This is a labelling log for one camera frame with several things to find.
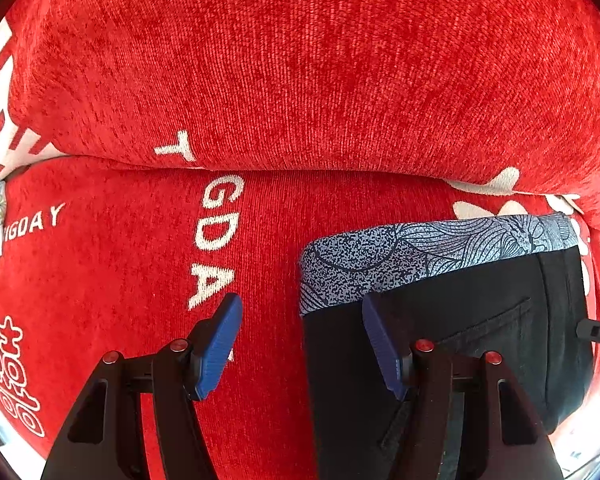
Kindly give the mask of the black pants with patterned waistband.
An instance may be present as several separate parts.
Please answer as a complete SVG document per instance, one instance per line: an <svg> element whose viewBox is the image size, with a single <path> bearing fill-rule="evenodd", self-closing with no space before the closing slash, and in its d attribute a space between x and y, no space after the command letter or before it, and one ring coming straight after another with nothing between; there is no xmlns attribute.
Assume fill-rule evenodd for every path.
<svg viewBox="0 0 600 480"><path fill-rule="evenodd" d="M500 352L547 431L593 378L578 237L564 214L375 226L314 240L300 258L300 313L323 479L383 479L410 404L396 361L378 361L363 300L451 353Z"/></svg>

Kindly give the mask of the red blanket with white print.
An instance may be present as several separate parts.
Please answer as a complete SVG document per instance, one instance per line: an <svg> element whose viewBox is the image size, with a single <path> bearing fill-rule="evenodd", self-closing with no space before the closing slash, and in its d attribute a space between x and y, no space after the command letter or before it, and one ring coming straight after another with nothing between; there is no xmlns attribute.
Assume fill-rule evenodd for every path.
<svg viewBox="0 0 600 480"><path fill-rule="evenodd" d="M110 350L229 292L196 404L223 479L323 479L300 258L399 223L564 214L600 321L592 0L16 0L0 19L0 410L50 454ZM600 345L562 466L600 446Z"/></svg>

